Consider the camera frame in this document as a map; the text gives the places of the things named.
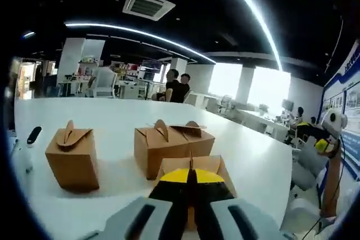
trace blue and white wall poster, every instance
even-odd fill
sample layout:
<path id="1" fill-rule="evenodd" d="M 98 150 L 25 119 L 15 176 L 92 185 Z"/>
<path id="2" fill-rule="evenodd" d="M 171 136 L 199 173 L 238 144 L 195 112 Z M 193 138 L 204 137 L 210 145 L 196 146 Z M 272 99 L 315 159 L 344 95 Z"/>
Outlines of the blue and white wall poster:
<path id="1" fill-rule="evenodd" d="M 346 114 L 348 125 L 342 133 L 346 160 L 359 172 L 360 169 L 360 44 L 354 43 L 348 57 L 324 86 L 319 117 L 329 108 Z"/>

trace black ceiling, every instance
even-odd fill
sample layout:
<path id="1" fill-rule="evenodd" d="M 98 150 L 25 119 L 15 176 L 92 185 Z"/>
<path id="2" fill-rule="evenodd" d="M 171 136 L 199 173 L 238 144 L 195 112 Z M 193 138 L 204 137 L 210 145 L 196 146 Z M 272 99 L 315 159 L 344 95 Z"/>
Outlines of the black ceiling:
<path id="1" fill-rule="evenodd" d="M 25 18 L 22 30 L 36 35 L 24 39 L 18 55 L 59 60 L 66 37 L 87 34 L 116 36 L 152 44 L 155 48 L 124 39 L 108 39 L 102 58 L 121 55 L 139 61 L 179 53 L 200 64 L 208 61 L 171 44 L 126 31 L 104 28 L 68 29 L 64 22 L 97 22 L 146 31 L 184 44 L 198 52 L 252 52 L 272 55 L 269 43 L 243 0 L 167 0 L 176 6 L 159 21 L 122 13 L 125 0 L 21 0 Z M 356 31 L 348 10 L 336 0 L 254 0 L 273 36 L 280 56 L 293 58 L 283 69 L 294 76 L 323 85 L 345 60 Z M 324 74 L 343 30 L 330 68 Z M 216 62 L 276 68 L 274 60 L 261 57 L 211 56 Z"/>

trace takeout box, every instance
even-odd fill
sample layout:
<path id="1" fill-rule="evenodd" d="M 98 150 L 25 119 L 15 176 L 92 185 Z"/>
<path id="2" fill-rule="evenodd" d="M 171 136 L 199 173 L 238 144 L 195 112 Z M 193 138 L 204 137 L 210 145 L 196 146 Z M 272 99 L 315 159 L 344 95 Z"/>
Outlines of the takeout box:
<path id="1" fill-rule="evenodd" d="M 224 159 L 221 156 L 207 156 L 207 157 L 193 157 L 193 168 L 209 171 L 217 174 L 224 179 L 226 187 L 229 189 L 234 197 L 237 197 L 235 187 L 231 181 L 229 173 L 226 169 Z M 158 184 L 160 178 L 165 174 L 171 173 L 177 169 L 189 168 L 190 158 L 185 157 L 182 159 L 163 159 L 154 186 Z M 187 228 L 189 230 L 196 230 L 194 209 L 190 207 L 188 209 Z"/>
<path id="2" fill-rule="evenodd" d="M 72 192 L 99 189 L 92 129 L 75 129 L 70 120 L 65 129 L 57 130 L 45 155 L 61 188 Z"/>
<path id="3" fill-rule="evenodd" d="M 163 158 L 208 156 L 215 137 L 203 128 L 194 121 L 166 126 L 160 119 L 154 127 L 135 129 L 134 156 L 146 178 L 156 178 Z"/>

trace ceiling vent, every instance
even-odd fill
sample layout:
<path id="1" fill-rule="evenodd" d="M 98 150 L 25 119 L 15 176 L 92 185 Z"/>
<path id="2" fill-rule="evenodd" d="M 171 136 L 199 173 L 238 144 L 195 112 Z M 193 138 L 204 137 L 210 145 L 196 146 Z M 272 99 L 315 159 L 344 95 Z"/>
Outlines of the ceiling vent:
<path id="1" fill-rule="evenodd" d="M 123 13 L 158 21 L 173 7 L 175 4 L 166 0 L 126 0 Z"/>

